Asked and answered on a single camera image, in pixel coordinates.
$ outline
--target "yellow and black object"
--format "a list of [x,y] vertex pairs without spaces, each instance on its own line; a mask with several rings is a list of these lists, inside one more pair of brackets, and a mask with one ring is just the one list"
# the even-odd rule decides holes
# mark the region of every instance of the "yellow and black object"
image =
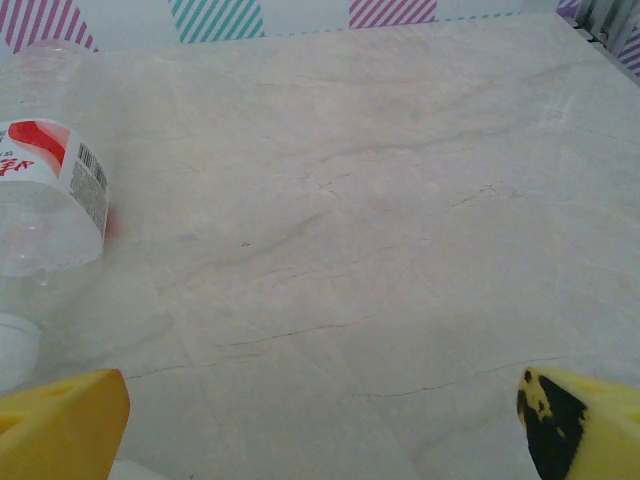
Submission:
[[640,479],[640,390],[527,368],[517,407],[542,480]]
[[118,370],[0,399],[1,480],[106,480],[129,417]]

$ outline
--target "white bottle cap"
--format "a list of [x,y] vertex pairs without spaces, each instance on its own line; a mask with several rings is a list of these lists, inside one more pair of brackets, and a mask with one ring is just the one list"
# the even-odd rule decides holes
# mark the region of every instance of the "white bottle cap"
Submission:
[[29,378],[38,359],[40,329],[29,320],[0,313],[0,392]]

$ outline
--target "marble surface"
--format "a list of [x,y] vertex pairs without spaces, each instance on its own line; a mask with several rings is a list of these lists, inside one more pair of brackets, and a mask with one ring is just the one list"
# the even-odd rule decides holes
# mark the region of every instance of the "marble surface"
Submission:
[[105,55],[117,367],[175,480],[534,480],[527,365],[640,384],[640,90],[552,15]]

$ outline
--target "teal stripes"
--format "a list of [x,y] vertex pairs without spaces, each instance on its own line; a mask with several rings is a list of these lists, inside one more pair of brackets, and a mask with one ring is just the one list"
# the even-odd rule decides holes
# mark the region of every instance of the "teal stripes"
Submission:
[[264,36],[259,0],[168,0],[182,43]]

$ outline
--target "clear plastic bottle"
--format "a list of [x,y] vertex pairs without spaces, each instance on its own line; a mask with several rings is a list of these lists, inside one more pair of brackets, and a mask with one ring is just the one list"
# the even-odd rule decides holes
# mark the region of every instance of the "clear plastic bottle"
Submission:
[[0,69],[0,391],[29,377],[48,320],[99,267],[119,120],[100,65],[53,41]]

